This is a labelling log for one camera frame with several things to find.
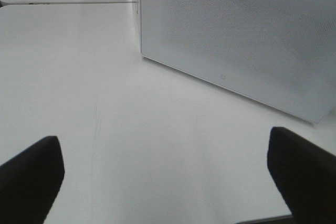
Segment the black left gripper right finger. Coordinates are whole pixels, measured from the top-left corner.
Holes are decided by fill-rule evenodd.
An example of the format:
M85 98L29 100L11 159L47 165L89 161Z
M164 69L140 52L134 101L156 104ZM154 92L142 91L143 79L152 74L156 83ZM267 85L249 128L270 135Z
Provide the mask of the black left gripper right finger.
M267 167L296 223L335 223L335 155L273 127Z

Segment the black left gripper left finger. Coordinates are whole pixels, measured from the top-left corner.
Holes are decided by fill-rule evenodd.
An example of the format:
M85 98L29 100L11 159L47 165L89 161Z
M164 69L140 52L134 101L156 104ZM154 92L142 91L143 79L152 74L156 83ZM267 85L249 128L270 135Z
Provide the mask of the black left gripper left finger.
M58 137L47 136L1 165L1 223L44 223L65 166Z

